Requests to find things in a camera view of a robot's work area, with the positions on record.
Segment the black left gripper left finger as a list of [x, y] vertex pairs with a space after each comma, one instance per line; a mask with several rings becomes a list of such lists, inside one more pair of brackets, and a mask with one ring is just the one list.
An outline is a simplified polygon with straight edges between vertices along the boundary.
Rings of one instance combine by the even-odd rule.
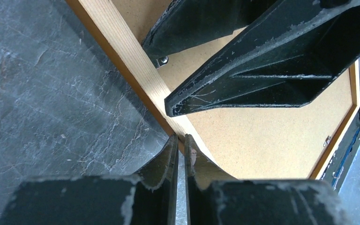
[[178, 137], [130, 175], [45, 176], [20, 184], [0, 225], [173, 225]]

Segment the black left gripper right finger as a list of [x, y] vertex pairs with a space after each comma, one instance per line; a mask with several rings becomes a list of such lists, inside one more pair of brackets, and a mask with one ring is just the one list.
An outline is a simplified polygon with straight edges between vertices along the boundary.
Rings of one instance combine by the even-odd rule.
[[320, 180], [239, 180], [184, 139], [190, 225], [349, 225], [337, 193]]

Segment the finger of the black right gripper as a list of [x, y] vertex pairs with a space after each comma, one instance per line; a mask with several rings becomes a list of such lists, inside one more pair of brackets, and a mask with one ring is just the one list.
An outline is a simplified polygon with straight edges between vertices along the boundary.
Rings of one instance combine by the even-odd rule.
[[302, 107], [360, 57], [360, 0], [279, 0], [165, 98], [169, 117]]
[[173, 0], [142, 42], [158, 59], [233, 34], [255, 21], [273, 0]]

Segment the plant window photo print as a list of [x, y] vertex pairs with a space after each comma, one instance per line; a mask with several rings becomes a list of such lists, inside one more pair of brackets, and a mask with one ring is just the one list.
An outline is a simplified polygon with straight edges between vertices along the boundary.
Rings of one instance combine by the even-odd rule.
[[146, 105], [179, 136], [239, 179], [309, 178], [323, 175], [356, 114], [359, 66], [351, 65], [312, 103], [301, 108], [219, 108], [170, 118], [164, 98], [209, 57], [240, 33], [187, 49], [167, 65], [135, 75]]

